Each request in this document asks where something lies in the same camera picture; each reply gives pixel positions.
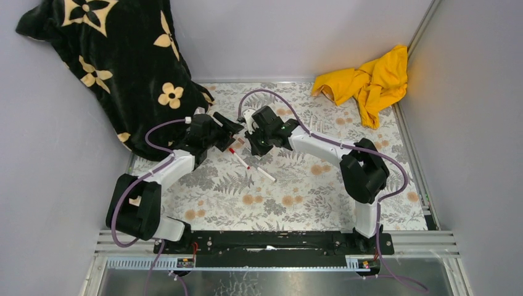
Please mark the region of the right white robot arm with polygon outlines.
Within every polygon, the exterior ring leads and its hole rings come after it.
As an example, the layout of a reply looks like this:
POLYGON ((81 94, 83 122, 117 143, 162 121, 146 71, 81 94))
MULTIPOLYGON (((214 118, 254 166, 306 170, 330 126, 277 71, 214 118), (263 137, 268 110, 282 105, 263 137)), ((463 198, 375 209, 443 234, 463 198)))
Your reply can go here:
POLYGON ((390 175, 373 143, 363 138, 352 148, 344 148, 323 134, 307 132, 296 119, 283 121, 268 106, 248 109, 242 117, 247 124, 245 138, 252 155, 262 157, 278 147, 310 154, 340 169, 345 190, 355 201, 358 234, 353 244, 360 253, 371 253, 378 246, 376 197, 386 187, 390 175))

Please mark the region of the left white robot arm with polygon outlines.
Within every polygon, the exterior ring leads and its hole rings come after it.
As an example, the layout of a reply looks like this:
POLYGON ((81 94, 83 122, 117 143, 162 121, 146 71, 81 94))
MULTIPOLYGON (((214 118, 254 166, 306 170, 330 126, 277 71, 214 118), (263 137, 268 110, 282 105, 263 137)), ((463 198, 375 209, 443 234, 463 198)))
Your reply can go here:
POLYGON ((166 157, 153 168, 139 176, 128 173, 117 179, 112 200, 106 216, 113 241, 120 247, 130 247, 135 241, 160 239, 176 253, 184 253, 191 247, 191 237, 184 232, 187 223, 161 213, 162 191, 168 189, 183 176, 193 172, 207 158, 207 151, 216 147, 224 152, 235 141, 234 135, 243 126, 228 120, 218 112, 213 115, 196 114, 180 119, 185 128, 182 140, 169 147, 154 144, 151 136, 162 123, 146 133, 146 143, 166 153, 166 157), (134 241, 122 242, 117 234, 122 232, 134 241))

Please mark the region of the grey capped white marker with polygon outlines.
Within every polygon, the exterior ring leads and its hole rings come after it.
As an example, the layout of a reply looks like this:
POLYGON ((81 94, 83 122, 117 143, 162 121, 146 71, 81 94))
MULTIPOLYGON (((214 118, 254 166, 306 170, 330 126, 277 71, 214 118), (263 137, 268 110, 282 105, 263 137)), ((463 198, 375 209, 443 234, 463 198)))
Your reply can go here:
POLYGON ((261 175, 263 175, 266 179, 270 180, 271 182, 276 182, 277 179, 271 176, 268 172, 266 172, 264 169, 259 167, 258 165, 251 165, 250 166, 253 170, 257 170, 261 175))

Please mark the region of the red capped white marker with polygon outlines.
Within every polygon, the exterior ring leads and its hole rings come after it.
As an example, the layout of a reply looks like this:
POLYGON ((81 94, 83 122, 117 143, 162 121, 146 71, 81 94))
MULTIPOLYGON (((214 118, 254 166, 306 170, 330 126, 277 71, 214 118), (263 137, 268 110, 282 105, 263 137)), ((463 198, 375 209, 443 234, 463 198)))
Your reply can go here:
POLYGON ((246 163, 237 153, 236 151, 233 149, 233 148, 229 148, 228 149, 230 151, 230 153, 232 153, 232 155, 237 159, 237 161, 243 166, 245 167, 247 170, 250 169, 250 166, 248 163, 246 163))

